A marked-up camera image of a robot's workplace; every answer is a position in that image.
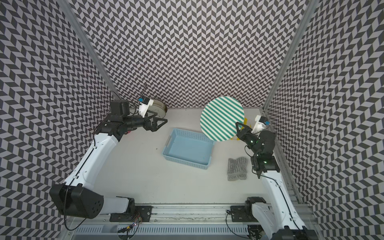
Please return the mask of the yellow striped round plate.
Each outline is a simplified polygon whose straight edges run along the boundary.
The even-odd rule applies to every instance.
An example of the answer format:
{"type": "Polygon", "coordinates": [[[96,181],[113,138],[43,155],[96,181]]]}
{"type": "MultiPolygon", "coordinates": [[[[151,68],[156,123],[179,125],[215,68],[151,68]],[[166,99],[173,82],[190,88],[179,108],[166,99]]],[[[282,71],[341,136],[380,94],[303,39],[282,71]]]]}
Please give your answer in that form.
{"type": "MultiPolygon", "coordinates": [[[[247,118],[244,119],[243,124],[246,125],[246,126],[248,126],[248,127],[250,126],[250,125],[248,125],[248,119],[247,119],[247,118]]],[[[231,140],[239,141],[240,139],[238,138],[237,135],[234,135],[234,136],[231,138],[231,140]]]]}

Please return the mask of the green striped round plate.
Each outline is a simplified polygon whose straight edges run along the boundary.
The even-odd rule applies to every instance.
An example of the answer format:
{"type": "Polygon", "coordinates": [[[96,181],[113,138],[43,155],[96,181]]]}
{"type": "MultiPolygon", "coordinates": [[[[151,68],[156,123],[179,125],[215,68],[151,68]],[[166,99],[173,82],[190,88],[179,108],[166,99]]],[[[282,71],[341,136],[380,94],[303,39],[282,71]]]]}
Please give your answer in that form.
{"type": "Polygon", "coordinates": [[[218,97],[203,109],[200,118],[202,132],[212,141],[223,142],[237,134],[236,123],[243,123],[245,112],[240,102],[232,97],[218,97]]]}

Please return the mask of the grey striped fluffy cloth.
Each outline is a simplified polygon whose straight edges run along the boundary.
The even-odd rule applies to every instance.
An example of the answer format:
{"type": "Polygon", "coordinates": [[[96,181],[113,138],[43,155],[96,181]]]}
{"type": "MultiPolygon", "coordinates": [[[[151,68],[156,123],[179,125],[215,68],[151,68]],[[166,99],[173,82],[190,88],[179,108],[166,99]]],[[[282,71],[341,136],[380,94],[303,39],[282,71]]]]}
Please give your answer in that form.
{"type": "Polygon", "coordinates": [[[228,181],[246,180],[247,179],[247,163],[246,157],[237,159],[229,158],[228,160],[228,181]]]}

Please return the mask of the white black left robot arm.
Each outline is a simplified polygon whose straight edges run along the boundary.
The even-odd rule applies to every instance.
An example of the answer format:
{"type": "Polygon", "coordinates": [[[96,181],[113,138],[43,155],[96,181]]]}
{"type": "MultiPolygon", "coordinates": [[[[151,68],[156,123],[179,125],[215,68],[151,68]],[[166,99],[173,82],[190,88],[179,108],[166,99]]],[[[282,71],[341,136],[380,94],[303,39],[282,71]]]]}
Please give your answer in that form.
{"type": "Polygon", "coordinates": [[[108,214],[134,216],[133,198],[107,198],[94,192],[93,188],[108,156],[127,132],[138,128],[156,132],[167,123],[166,119],[149,110],[153,103],[154,100],[147,97],[140,98],[137,114],[130,112],[128,100],[110,103],[111,111],[97,126],[94,139],[80,163],[62,184],[50,189],[51,199],[60,214],[85,219],[108,214]]]}

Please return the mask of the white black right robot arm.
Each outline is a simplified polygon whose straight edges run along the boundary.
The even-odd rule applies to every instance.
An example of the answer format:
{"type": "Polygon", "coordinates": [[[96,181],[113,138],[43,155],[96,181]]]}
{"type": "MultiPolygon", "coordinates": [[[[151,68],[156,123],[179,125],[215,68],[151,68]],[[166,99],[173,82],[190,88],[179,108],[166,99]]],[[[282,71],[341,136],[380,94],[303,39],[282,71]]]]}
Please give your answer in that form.
{"type": "Polygon", "coordinates": [[[281,169],[273,156],[276,134],[267,130],[258,135],[242,123],[236,123],[238,138],[253,155],[253,173],[262,181],[273,211],[260,199],[251,204],[253,217],[258,220],[269,240],[317,240],[316,231],[307,228],[301,219],[284,183],[281,169]]]}

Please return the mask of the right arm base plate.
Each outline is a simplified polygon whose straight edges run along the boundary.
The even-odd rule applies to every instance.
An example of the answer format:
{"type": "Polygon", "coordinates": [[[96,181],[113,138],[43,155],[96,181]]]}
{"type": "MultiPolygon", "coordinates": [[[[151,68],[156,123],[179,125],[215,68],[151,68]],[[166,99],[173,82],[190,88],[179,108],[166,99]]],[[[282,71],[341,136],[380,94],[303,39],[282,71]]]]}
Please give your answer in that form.
{"type": "Polygon", "coordinates": [[[234,223],[250,223],[257,222],[257,220],[245,210],[245,206],[231,206],[230,207],[231,220],[234,223]]]}

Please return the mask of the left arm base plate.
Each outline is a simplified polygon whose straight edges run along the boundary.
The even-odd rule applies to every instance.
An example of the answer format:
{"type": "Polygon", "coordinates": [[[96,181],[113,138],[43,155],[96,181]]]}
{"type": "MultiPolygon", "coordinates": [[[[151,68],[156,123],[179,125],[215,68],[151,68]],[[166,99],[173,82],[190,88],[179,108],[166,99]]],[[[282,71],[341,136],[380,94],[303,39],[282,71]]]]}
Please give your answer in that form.
{"type": "Polygon", "coordinates": [[[152,216],[153,206],[151,205],[139,205],[134,209],[128,210],[127,213],[111,214],[110,222],[112,223],[125,223],[133,222],[137,217],[140,222],[149,222],[152,216]]]}

